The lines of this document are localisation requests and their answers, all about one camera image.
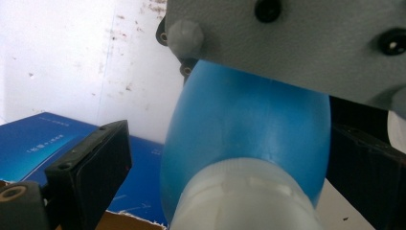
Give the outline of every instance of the black bolt head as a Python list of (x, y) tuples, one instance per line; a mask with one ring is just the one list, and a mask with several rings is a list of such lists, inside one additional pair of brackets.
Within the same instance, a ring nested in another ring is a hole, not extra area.
[(387, 56), (397, 56), (406, 52), (406, 30), (392, 29), (378, 40), (379, 49)]
[(279, 0), (259, 0), (255, 5), (255, 16), (263, 23), (275, 21), (282, 11)]

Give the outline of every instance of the gray machine part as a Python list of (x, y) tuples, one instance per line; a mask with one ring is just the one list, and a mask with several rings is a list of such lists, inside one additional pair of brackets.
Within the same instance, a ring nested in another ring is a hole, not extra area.
[[(256, 3), (169, 0), (169, 47), (181, 58), (206, 59), (406, 117), (406, 98), (396, 96), (406, 88), (406, 53), (389, 56), (378, 46), (386, 32), (406, 29), (406, 1), (281, 0), (281, 14), (270, 23), (257, 20)], [(202, 41), (193, 37), (200, 31)], [(191, 39), (186, 50), (173, 45), (185, 39)]]

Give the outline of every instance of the screw hole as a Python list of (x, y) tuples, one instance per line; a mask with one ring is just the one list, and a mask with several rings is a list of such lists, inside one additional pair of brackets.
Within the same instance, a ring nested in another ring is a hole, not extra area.
[(57, 168), (60, 170), (66, 170), (71, 168), (72, 164), (71, 163), (63, 163), (61, 165), (59, 165)]
[(19, 196), (22, 196), (27, 191), (25, 186), (14, 186), (0, 194), (0, 202), (7, 202)]
[(161, 40), (164, 42), (168, 41), (167, 33), (165, 33), (165, 32), (161, 33), (161, 35), (159, 37), (161, 37)]
[(192, 69), (189, 68), (189, 67), (186, 67), (186, 68), (183, 69), (183, 72), (184, 72), (187, 76), (189, 76), (189, 75), (192, 73)]
[(259, 0), (255, 5), (255, 16), (263, 23), (275, 21), (281, 14), (282, 5), (279, 0)]
[(378, 46), (383, 54), (397, 56), (406, 52), (406, 30), (392, 29), (384, 33), (378, 40)]

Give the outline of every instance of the dirty white wall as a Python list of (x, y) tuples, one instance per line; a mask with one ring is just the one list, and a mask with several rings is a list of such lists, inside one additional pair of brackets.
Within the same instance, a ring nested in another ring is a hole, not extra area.
[[(182, 88), (155, 31), (165, 0), (1, 0), (0, 124), (42, 111), (95, 125), (121, 119), (163, 143)], [(372, 229), (326, 185), (327, 230)]]

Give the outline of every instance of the white plastic base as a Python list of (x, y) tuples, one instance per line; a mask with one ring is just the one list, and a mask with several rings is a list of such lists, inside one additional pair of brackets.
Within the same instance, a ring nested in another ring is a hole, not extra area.
[(265, 161), (238, 158), (200, 171), (180, 198), (170, 229), (323, 229), (296, 181)]

